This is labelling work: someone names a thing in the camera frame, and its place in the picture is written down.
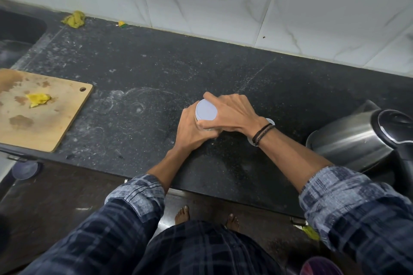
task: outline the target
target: bracelet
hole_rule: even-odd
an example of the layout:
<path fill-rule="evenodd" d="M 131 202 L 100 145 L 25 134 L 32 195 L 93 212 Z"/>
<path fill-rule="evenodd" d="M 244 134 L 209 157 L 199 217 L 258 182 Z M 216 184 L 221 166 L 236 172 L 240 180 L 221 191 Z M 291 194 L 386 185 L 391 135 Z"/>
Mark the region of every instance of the bracelet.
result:
<path fill-rule="evenodd" d="M 271 123 L 268 123 L 266 126 L 264 126 L 263 128 L 261 128 L 261 129 L 257 132 L 257 134 L 255 134 L 255 136 L 252 138 L 252 143 L 253 143 L 253 144 L 255 144 L 255 141 L 256 141 L 257 137 L 262 133 L 262 131 L 263 131 L 264 129 L 266 129 L 267 127 L 269 127 L 270 125 L 272 125 L 272 124 L 271 124 Z"/>
<path fill-rule="evenodd" d="M 266 133 L 268 133 L 270 130 L 272 130 L 273 128 L 275 128 L 274 125 L 271 124 L 270 127 L 268 127 L 264 132 L 262 132 L 262 134 L 256 139 L 256 141 L 254 142 L 254 144 L 256 146 L 258 146 L 259 141 L 261 140 L 262 137 L 264 137 L 266 135 Z"/>

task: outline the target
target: black kettle lid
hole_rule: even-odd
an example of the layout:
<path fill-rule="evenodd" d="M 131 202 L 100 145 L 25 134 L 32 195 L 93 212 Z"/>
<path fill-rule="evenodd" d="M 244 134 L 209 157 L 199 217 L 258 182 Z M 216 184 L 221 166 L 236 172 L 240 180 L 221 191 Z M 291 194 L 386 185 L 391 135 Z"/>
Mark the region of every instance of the black kettle lid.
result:
<path fill-rule="evenodd" d="M 395 147 L 413 142 L 413 119 L 396 110 L 382 110 L 377 116 L 378 131 L 387 144 Z"/>

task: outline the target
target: electric kettle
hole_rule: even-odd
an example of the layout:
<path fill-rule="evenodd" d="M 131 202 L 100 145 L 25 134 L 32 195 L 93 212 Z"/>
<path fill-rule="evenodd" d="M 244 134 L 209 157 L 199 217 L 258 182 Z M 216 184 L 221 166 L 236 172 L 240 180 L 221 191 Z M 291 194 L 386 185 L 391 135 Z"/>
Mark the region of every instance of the electric kettle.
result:
<path fill-rule="evenodd" d="M 367 101 L 361 111 L 313 132 L 306 146 L 336 165 L 363 172 L 395 154 L 398 191 L 413 198 L 413 119 Z"/>

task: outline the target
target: foot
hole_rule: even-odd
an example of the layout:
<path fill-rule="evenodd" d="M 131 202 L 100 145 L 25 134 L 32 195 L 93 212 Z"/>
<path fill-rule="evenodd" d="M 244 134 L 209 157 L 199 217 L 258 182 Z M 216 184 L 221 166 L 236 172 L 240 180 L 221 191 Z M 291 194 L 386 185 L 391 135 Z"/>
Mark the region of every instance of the foot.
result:
<path fill-rule="evenodd" d="M 240 224 L 238 222 L 238 219 L 235 215 L 232 213 L 228 215 L 227 223 L 225 224 L 225 227 L 229 230 L 239 232 L 240 231 Z"/>
<path fill-rule="evenodd" d="M 175 225 L 181 224 L 189 220 L 189 208 L 184 206 L 181 210 L 178 211 L 178 214 L 175 216 Z"/>

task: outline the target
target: tiled wall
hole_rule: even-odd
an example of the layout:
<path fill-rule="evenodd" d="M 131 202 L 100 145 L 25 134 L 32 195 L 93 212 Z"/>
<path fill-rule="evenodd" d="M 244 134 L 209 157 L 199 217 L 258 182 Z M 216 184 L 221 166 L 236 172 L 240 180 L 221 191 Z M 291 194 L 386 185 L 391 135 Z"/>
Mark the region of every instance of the tiled wall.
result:
<path fill-rule="evenodd" d="M 413 0 L 15 0 L 413 76 Z"/>

